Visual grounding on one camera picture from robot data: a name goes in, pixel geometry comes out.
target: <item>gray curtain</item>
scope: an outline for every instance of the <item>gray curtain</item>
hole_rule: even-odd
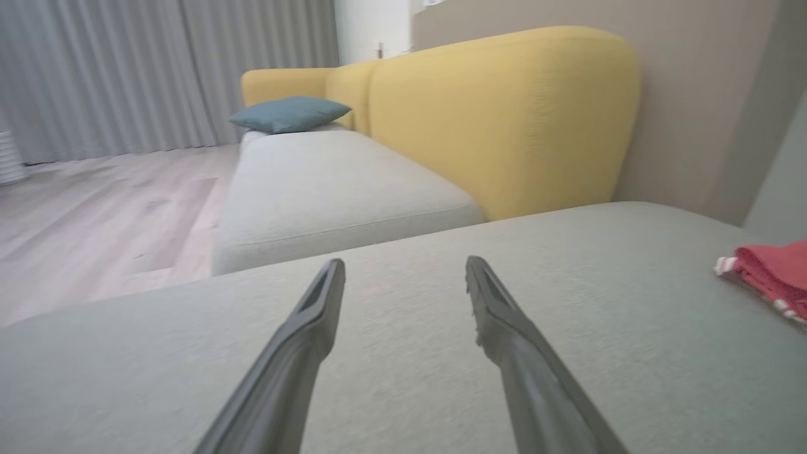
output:
[[[2,0],[0,43],[28,163],[234,143],[242,73],[339,63],[332,0]]]

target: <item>teal throw pillow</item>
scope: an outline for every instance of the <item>teal throw pillow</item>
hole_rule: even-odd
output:
[[[350,111],[344,104],[308,96],[255,104],[230,117],[230,122],[269,134],[303,132],[330,123]]]

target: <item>sofa seam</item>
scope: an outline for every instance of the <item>sofa seam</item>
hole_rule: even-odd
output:
[[[293,240],[293,239],[296,239],[296,238],[305,238],[305,237],[310,237],[310,236],[313,236],[313,235],[319,235],[319,234],[322,234],[322,233],[339,232],[340,230],[355,229],[356,227],[363,227],[365,225],[383,224],[385,222],[391,222],[391,221],[404,221],[404,220],[412,219],[412,218],[415,218],[415,217],[431,216],[433,214],[442,214],[444,212],[457,212],[457,211],[462,211],[462,210],[464,210],[466,208],[473,208],[473,207],[479,208],[479,207],[476,206],[476,204],[467,204],[467,205],[464,205],[464,206],[462,206],[460,208],[451,208],[451,209],[448,209],[448,210],[440,210],[440,211],[435,211],[435,212],[424,212],[424,213],[421,213],[421,214],[415,214],[415,215],[406,216],[406,217],[395,217],[395,218],[391,218],[391,219],[384,219],[382,221],[368,222],[368,223],[365,223],[365,224],[347,225],[346,227],[340,227],[338,229],[322,230],[320,232],[313,232],[313,233],[304,233],[302,235],[295,235],[295,236],[292,236],[292,237],[278,238],[276,240],[267,241],[267,242],[239,243],[239,246],[254,246],[254,245],[259,245],[259,244],[270,244],[270,243],[274,243],[274,242],[284,242],[286,240]]]

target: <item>seat cushion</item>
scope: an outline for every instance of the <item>seat cushion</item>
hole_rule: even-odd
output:
[[[309,132],[321,132],[321,131],[349,131],[350,128],[344,126],[341,123],[337,123],[332,121],[330,123],[323,124],[322,126],[317,126],[313,128]],[[248,130],[244,133],[244,136],[241,137],[241,148],[245,148],[247,144],[255,139],[261,139],[263,137],[271,136],[271,134],[263,131],[255,131],[253,129]]]
[[[213,273],[478,224],[463,190],[352,131],[242,142]]]
[[[804,452],[804,335],[715,258],[721,222],[620,203],[490,222],[34,317],[0,331],[4,454],[192,452],[323,263],[336,343],[302,453],[515,453],[475,343],[484,257],[630,452]]]

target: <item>striped towel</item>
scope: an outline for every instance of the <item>striped towel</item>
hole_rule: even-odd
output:
[[[787,319],[807,328],[807,240],[785,247],[744,246],[720,257],[717,275],[743,282]]]

